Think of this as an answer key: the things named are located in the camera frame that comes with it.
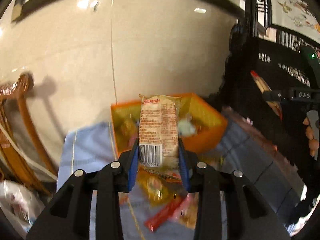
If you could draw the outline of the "person's right hand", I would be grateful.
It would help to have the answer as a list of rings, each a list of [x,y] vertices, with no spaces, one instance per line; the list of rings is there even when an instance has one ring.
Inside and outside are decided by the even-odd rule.
[[[319,142],[314,136],[314,132],[310,126],[310,121],[308,118],[304,119],[303,124],[306,126],[305,134],[309,140],[310,155],[314,157],[319,149]]]

